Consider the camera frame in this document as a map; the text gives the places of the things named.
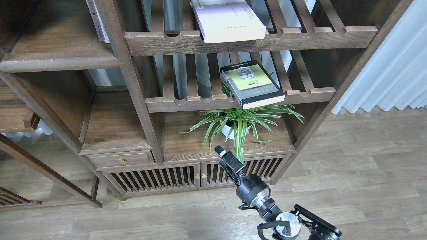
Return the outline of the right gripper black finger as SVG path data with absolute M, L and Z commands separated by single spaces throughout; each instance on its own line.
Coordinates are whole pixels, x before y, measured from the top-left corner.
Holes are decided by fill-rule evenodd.
M 226 152 L 220 145 L 214 149 L 221 158 L 219 165 L 223 168 L 229 178 L 241 179 L 244 176 L 244 165 L 234 156 L 232 152 Z

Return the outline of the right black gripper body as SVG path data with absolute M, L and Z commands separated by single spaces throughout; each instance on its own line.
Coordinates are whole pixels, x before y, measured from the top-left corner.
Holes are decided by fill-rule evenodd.
M 256 174 L 247 176 L 244 172 L 240 172 L 227 175 L 237 186 L 236 195 L 243 203 L 239 206 L 240 209 L 258 209 L 270 198 L 270 188 Z

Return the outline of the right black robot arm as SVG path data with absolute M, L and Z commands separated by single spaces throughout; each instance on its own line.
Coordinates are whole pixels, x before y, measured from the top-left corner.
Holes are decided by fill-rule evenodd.
M 265 239 L 264 229 L 273 230 L 274 240 L 294 240 L 304 225 L 310 232 L 310 240 L 338 240 L 341 231 L 312 212 L 295 205 L 290 212 L 282 211 L 271 198 L 271 190 L 259 176 L 246 175 L 244 165 L 232 152 L 226 152 L 220 145 L 215 147 L 215 153 L 221 158 L 219 165 L 228 178 L 237 186 L 236 195 L 241 199 L 241 210 L 255 209 L 264 223 L 257 226 L 258 236 Z

